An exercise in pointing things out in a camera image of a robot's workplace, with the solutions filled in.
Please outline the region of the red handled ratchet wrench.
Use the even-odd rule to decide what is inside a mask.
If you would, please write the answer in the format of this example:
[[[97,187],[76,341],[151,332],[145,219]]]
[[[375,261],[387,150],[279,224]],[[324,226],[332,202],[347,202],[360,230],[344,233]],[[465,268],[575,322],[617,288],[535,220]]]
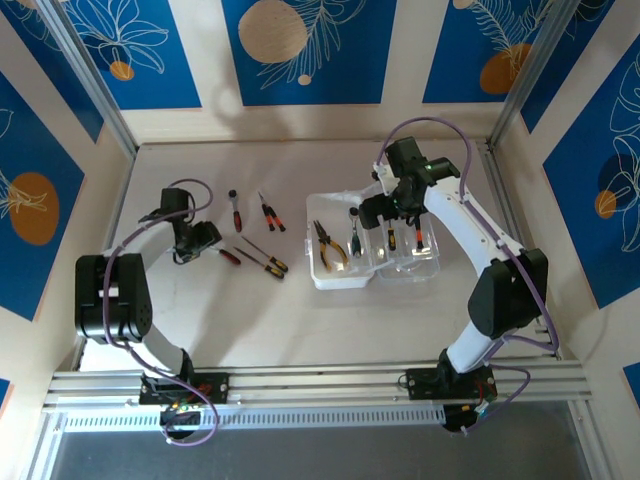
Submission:
[[[228,191],[228,198],[229,201],[232,204],[232,210],[233,210],[233,221],[234,221],[234,228],[235,231],[237,233],[241,233],[243,230],[243,223],[242,223],[242,217],[239,211],[239,206],[238,206],[238,193],[235,189],[231,189]]]

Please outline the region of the green handled ratchet wrench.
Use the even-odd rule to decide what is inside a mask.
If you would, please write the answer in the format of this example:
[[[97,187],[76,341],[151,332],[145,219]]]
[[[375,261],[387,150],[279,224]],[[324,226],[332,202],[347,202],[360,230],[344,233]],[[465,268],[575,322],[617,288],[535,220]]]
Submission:
[[[358,233],[357,223],[359,220],[359,213],[356,207],[349,208],[349,218],[352,224],[351,233],[351,255],[354,258],[360,258],[362,256],[362,244]]]

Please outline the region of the yellow-black handled long-nose pliers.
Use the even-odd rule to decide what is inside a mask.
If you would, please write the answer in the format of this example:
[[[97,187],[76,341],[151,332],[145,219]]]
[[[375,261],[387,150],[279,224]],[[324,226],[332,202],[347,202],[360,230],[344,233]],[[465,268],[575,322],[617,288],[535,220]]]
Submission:
[[[325,269],[327,271],[332,270],[332,266],[330,265],[328,256],[327,256],[328,247],[333,248],[339,254],[342,265],[346,266],[348,264],[348,256],[344,251],[344,249],[336,241],[334,241],[331,238],[331,236],[326,232],[324,227],[321,225],[320,221],[314,220],[313,225],[315,227],[315,230],[318,236],[318,241],[320,243],[320,259]]]

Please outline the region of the clear plastic tool box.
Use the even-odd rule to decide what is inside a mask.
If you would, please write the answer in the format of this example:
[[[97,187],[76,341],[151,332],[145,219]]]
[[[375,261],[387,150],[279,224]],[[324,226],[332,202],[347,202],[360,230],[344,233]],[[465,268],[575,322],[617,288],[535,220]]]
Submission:
[[[362,256],[351,255],[352,224],[349,208],[356,207],[364,199],[381,193],[377,185],[359,191],[311,194],[306,200],[307,240],[306,254],[309,256],[310,274],[319,290],[364,288],[377,276],[387,285],[421,283],[440,271],[439,249],[433,232],[431,218],[420,216],[424,241],[422,251],[416,248],[414,223],[411,220],[380,220],[378,228],[365,230],[358,220],[358,233],[362,244]],[[331,271],[327,271],[320,259],[320,243],[313,225],[318,220],[331,238],[346,252],[348,264],[342,265],[339,254],[331,247],[327,256]],[[395,229],[397,248],[388,248],[387,228]]]

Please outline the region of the black base electronics box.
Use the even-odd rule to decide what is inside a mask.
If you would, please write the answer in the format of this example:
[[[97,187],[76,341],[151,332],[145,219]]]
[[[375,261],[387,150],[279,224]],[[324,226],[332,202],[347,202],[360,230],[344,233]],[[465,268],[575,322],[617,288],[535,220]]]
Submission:
[[[453,433],[469,435],[477,430],[489,416],[491,402],[446,404],[444,406],[444,428]]]
[[[160,426],[166,432],[182,427],[195,427],[201,423],[201,412],[189,404],[173,404],[160,413]]]

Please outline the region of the aluminium side rail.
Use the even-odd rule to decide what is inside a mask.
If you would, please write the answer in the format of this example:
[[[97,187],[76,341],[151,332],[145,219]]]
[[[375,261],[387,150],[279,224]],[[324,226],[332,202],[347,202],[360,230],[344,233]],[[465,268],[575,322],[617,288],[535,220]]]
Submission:
[[[82,197],[88,190],[91,195],[96,194],[97,198],[82,221],[84,230],[81,239],[88,240],[90,234],[98,234],[97,239],[91,241],[90,247],[81,250],[83,254],[102,253],[114,243],[137,154],[121,157],[121,160],[116,160],[113,155],[107,156],[96,167],[96,173],[89,175],[88,187],[82,188]]]
[[[500,210],[500,225],[510,237],[524,247],[528,247],[529,243],[523,235],[523,230],[516,212],[516,205],[512,195],[509,193],[509,188],[503,178],[495,153],[486,142],[477,141],[476,146],[482,160],[485,175],[491,186],[494,201]],[[515,342],[541,349],[542,355],[557,359],[561,358],[557,328],[551,318],[548,307],[545,307],[540,316],[531,322],[529,330],[535,333],[534,337],[526,337],[524,334],[521,334],[523,339],[515,340]]]

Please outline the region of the blue floral print wall panel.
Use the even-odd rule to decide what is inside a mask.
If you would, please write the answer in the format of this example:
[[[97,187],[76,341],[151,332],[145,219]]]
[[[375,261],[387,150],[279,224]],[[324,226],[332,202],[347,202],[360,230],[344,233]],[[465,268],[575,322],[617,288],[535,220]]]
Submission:
[[[169,0],[62,6],[120,109],[201,106]]]
[[[0,307],[36,318],[84,173],[0,72]]]
[[[597,305],[640,288],[640,35],[543,168]]]
[[[531,134],[617,0],[580,0],[520,114]]]
[[[221,0],[244,106],[382,99],[397,0]]]
[[[4,14],[93,143],[104,119],[45,24],[35,0],[0,0]]]
[[[506,98],[555,0],[449,0],[425,104]]]

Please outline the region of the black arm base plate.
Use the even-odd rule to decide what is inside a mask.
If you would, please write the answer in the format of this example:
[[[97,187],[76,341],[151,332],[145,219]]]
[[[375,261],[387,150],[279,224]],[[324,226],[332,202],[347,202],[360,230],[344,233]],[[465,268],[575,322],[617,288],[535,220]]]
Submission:
[[[487,400],[497,398],[493,371],[481,367],[458,374],[439,368],[408,369],[405,373],[411,400]]]
[[[229,394],[230,375],[226,372],[195,373],[191,389],[166,378],[142,374],[140,405],[203,405],[205,396],[214,405],[223,405]]]

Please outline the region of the aluminium frame post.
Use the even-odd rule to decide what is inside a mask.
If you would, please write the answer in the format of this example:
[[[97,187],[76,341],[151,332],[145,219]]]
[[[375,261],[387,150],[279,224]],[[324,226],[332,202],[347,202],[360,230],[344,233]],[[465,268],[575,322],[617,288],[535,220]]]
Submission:
[[[59,0],[35,0],[35,3],[76,77],[102,115],[126,158],[133,163],[139,146],[63,5]]]
[[[553,0],[551,2],[549,16],[543,22],[539,34],[506,97],[491,134],[487,138],[487,146],[492,153],[496,151],[515,117],[529,98],[580,2],[581,0]]]

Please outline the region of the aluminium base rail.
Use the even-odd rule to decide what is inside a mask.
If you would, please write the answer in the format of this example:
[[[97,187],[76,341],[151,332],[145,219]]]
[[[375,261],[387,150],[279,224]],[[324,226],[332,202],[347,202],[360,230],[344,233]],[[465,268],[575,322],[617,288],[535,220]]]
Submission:
[[[247,408],[404,405],[408,392],[398,378],[433,362],[345,365],[200,368],[229,375],[227,403]],[[493,367],[500,401],[531,380],[518,401],[586,401],[593,398],[582,365],[552,357],[502,358]],[[141,373],[129,371],[56,372],[45,396],[45,411],[137,407]]]

